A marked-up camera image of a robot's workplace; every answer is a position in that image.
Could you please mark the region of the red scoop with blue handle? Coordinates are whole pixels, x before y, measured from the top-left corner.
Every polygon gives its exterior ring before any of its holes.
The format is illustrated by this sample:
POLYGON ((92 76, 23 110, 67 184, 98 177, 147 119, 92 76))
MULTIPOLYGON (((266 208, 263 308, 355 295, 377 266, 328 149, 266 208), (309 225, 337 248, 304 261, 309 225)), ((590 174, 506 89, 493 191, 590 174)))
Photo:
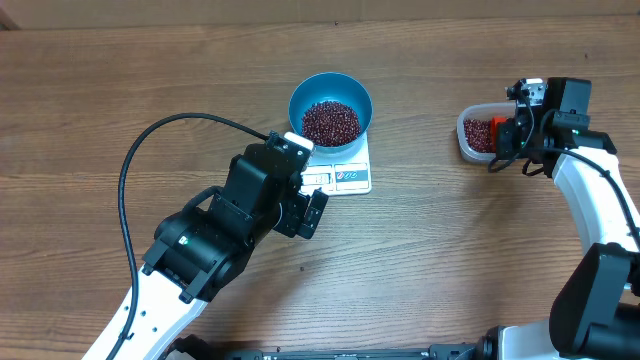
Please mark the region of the red scoop with blue handle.
POLYGON ((501 124, 505 123, 507 120, 508 118, 504 116, 494 116, 490 121, 490 139, 491 139, 491 149, 493 152, 496 152, 496 149, 497 149, 497 137, 499 133, 499 127, 501 124))

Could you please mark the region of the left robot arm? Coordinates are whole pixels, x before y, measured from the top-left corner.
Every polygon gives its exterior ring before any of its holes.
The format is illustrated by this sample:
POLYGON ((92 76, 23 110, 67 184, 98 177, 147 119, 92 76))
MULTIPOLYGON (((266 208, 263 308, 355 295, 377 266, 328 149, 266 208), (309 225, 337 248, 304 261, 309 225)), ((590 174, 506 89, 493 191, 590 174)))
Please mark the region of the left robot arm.
POLYGON ((270 232, 309 239, 328 200, 301 193, 310 142, 252 144, 211 187, 161 222, 143 256, 138 290, 86 353, 88 359, 158 359, 218 292, 240 275, 270 232))

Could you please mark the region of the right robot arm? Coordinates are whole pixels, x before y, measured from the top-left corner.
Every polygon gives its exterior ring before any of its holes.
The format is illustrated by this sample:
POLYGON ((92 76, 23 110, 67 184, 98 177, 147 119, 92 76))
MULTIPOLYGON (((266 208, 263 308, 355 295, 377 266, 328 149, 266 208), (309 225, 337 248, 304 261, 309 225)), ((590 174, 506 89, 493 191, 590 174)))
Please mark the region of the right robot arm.
POLYGON ((584 256, 555 298, 548 319, 498 329, 480 354, 490 359, 636 359, 639 212, 619 172, 617 149, 589 128, 588 80, 524 78, 507 88, 515 114, 493 125, 491 173, 517 160, 524 175, 543 174, 563 194, 584 256))

